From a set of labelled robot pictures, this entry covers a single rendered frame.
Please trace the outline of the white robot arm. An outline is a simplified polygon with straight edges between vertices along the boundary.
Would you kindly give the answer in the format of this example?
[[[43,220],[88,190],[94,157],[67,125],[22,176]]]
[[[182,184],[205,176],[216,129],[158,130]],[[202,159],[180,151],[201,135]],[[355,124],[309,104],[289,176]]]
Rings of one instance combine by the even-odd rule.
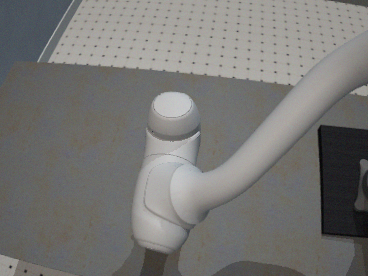
[[[138,245],[165,254],[179,250],[209,210],[248,190],[332,106],[367,84],[368,30],[310,69],[242,146],[208,172],[196,167],[201,121],[195,103],[184,93],[158,95],[148,112],[132,201],[131,227]]]

